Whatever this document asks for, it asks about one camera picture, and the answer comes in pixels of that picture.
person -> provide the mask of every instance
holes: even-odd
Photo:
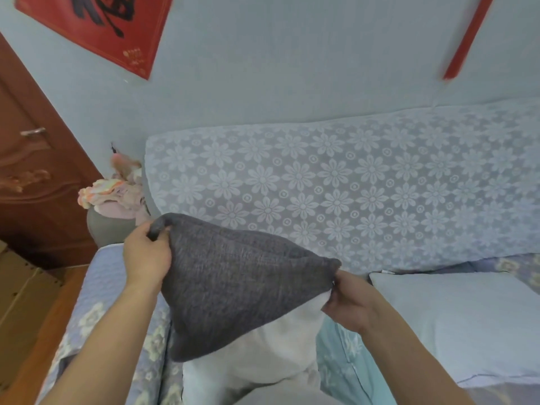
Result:
[[[152,242],[146,237],[149,228],[150,222],[142,224],[127,237],[123,291],[41,405],[125,403],[161,283],[171,265],[167,232]],[[361,335],[398,405],[474,405],[401,315],[365,280],[338,271],[334,290],[323,311]],[[338,404],[320,390],[287,381],[255,389],[237,404],[278,402]]]

dark gray cushion cover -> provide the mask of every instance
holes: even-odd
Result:
[[[148,237],[165,227],[172,264],[161,292],[171,307],[174,361],[217,351],[327,292],[341,266],[277,235],[184,214],[159,217]]]

door frame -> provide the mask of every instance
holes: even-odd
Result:
[[[29,118],[36,122],[35,127],[47,130],[46,137],[52,147],[71,153],[70,161],[85,178],[85,184],[91,186],[94,181],[103,178],[2,33],[0,82],[19,102]]]

box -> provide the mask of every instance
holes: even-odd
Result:
[[[0,393],[32,350],[61,285],[0,241]]]

white wall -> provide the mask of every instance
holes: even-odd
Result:
[[[174,0],[150,81],[0,0],[0,32],[98,169],[109,142],[193,126],[311,121],[540,95],[540,0],[495,0],[460,76],[477,0]]]

